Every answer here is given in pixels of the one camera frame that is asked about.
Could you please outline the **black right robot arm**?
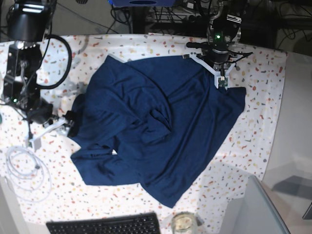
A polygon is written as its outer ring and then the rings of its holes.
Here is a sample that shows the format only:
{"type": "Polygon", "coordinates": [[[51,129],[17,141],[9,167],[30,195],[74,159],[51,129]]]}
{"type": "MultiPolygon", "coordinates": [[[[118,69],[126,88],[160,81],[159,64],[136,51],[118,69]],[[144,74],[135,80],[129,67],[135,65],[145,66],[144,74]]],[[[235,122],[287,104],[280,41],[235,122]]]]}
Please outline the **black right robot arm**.
{"type": "Polygon", "coordinates": [[[7,33],[14,43],[8,49],[2,96],[4,103],[21,110],[29,123],[52,124],[58,119],[53,114],[53,105],[43,99],[40,92],[59,87],[67,78],[72,64],[68,42],[52,34],[56,5],[55,0],[16,0],[8,11],[7,33]],[[68,52],[64,75],[53,85],[37,83],[37,70],[46,55],[39,45],[44,39],[62,42],[68,52]]]}

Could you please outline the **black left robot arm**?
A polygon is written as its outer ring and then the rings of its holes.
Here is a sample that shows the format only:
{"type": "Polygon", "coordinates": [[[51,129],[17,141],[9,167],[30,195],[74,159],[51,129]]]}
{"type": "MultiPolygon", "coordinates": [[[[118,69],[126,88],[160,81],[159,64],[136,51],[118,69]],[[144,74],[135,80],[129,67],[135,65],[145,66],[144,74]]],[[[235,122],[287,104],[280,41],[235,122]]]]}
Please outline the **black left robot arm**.
{"type": "Polygon", "coordinates": [[[218,0],[218,12],[208,15],[207,41],[188,42],[186,47],[201,49],[196,57],[216,71],[252,55],[252,52],[235,52],[232,48],[241,38],[241,24],[246,12],[246,0],[218,0]]]}

